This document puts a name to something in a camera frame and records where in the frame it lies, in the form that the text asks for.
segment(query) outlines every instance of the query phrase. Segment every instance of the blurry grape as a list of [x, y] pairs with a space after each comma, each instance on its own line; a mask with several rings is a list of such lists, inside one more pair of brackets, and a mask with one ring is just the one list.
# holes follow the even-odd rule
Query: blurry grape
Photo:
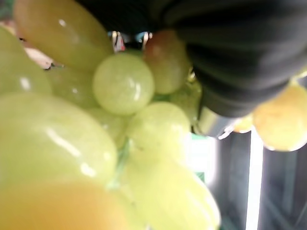
[[143, 58], [143, 51], [142, 50], [138, 50], [138, 49], [126, 49], [125, 51], [123, 51], [123, 53], [125, 54], [132, 54], [135, 55], [139, 58]]
[[201, 85], [198, 82], [187, 83], [170, 95], [170, 102], [179, 106], [193, 125], [197, 121], [201, 101]]
[[0, 95], [8, 92], [51, 94], [45, 72], [26, 55], [0, 52]]
[[307, 91], [290, 84], [253, 112], [254, 126], [271, 150], [292, 151], [307, 142]]
[[151, 102], [169, 102], [169, 99], [170, 99], [169, 94], [155, 94]]
[[93, 72], [113, 53], [103, 26], [71, 0], [15, 0], [14, 20], [24, 38], [57, 62]]
[[173, 93], [183, 86], [191, 64], [174, 31], [154, 34], [146, 44], [144, 58], [153, 72], [156, 93]]
[[24, 48], [18, 38], [2, 26], [0, 26], [0, 52], [11, 52], [26, 56]]
[[146, 224], [141, 219], [136, 210], [136, 206], [130, 202], [120, 191], [112, 191], [112, 193], [119, 200], [125, 216], [127, 218], [129, 229], [128, 230], [145, 230]]
[[52, 68], [47, 74], [56, 96], [82, 108], [99, 107], [92, 90], [92, 74], [68, 67]]
[[60, 98], [14, 93], [0, 98], [0, 187], [29, 181], [109, 182], [116, 147], [91, 116]]
[[116, 196], [86, 183], [27, 184], [0, 191], [1, 230], [136, 230]]
[[139, 213], [155, 230], [216, 230], [217, 204], [187, 168], [164, 161], [150, 167], [129, 163], [128, 182]]
[[92, 108], [87, 110], [101, 126], [108, 132], [116, 143], [117, 148], [121, 148], [126, 138], [126, 128], [128, 117], [113, 115], [103, 108]]
[[179, 107], [167, 102], [150, 104], [129, 122], [130, 157], [141, 164], [168, 157], [185, 160], [189, 131], [189, 120]]
[[154, 81], [147, 65], [131, 54], [118, 53], [103, 61], [94, 76], [94, 94], [107, 111], [131, 115], [151, 100]]
[[239, 119], [234, 126], [234, 132], [236, 133], [247, 133], [253, 127], [253, 115], [249, 114]]

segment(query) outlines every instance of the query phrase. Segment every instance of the black fabric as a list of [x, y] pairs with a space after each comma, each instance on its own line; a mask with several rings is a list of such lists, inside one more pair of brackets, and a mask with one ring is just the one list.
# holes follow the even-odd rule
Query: black fabric
[[108, 31], [135, 35], [156, 31], [147, 0], [77, 0], [90, 11]]
[[306, 0], [79, 1], [108, 30], [176, 29], [205, 106], [223, 116], [250, 113], [307, 63]]

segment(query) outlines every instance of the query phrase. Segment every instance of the grape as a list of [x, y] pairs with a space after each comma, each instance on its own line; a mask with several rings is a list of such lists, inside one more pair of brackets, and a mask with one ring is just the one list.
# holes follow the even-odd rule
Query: grape
[[19, 40], [2, 26], [0, 26], [0, 51], [26, 55]]
[[8, 92], [51, 94], [45, 72], [27, 56], [0, 53], [0, 95]]
[[115, 141], [117, 148], [120, 149], [125, 142], [128, 118], [110, 114], [103, 108], [92, 108], [87, 110], [87, 112], [97, 119]]
[[271, 150], [292, 151], [307, 142], [307, 91], [290, 84], [253, 112], [254, 126]]
[[0, 187], [30, 181], [109, 182], [116, 147], [98, 122], [52, 96], [12, 93], [0, 98]]
[[234, 126], [234, 132], [236, 133], [247, 133], [253, 127], [253, 115], [249, 114], [239, 119]]
[[20, 33], [47, 56], [66, 66], [93, 72], [113, 53], [103, 26], [71, 0], [15, 0]]
[[111, 192], [86, 183], [49, 183], [0, 192], [1, 230], [135, 230]]
[[129, 162], [125, 173], [136, 206], [155, 230], [214, 230], [220, 224], [217, 204], [191, 171], [174, 161], [150, 167]]
[[201, 101], [201, 85], [198, 82], [187, 83], [179, 91], [170, 95], [170, 102], [178, 105], [187, 115], [191, 124], [198, 118]]
[[156, 102], [139, 111], [129, 122], [130, 157], [141, 164], [164, 158], [185, 160], [190, 122], [171, 103]]
[[136, 206], [130, 202], [120, 191], [112, 191], [120, 202], [129, 224], [129, 230], [145, 230], [146, 224], [137, 212]]
[[132, 54], [132, 55], [135, 55], [139, 58], [143, 58], [143, 51], [142, 50], [130, 48], [130, 49], [126, 49], [125, 51], [123, 51], [123, 53]]
[[47, 71], [53, 93], [82, 108], [99, 107], [92, 91], [93, 76], [68, 67]]
[[131, 115], [151, 100], [154, 81], [147, 65], [131, 54], [118, 53], [103, 61], [94, 76], [94, 94], [107, 111]]
[[153, 72], [156, 93], [173, 93], [183, 86], [188, 77], [191, 64], [185, 45], [174, 31], [154, 34], [146, 44], [144, 59]]

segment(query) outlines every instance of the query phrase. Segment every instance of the fluorescent light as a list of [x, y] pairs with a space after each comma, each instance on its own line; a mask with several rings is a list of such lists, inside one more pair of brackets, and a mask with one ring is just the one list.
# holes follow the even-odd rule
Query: fluorescent light
[[262, 181], [263, 143], [253, 129], [250, 141], [250, 161], [248, 180], [248, 208], [246, 230], [257, 230], [260, 208], [260, 194]]

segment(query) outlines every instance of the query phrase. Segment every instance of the grape stem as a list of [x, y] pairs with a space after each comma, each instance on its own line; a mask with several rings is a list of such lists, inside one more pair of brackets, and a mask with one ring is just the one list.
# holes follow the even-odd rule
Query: grape stem
[[110, 181], [110, 183], [106, 186], [106, 188], [109, 190], [119, 189], [120, 187], [120, 177], [124, 171], [126, 162], [128, 161], [129, 158], [129, 146], [130, 146], [129, 143], [130, 140], [127, 138], [124, 146], [118, 151], [118, 164], [114, 177]]

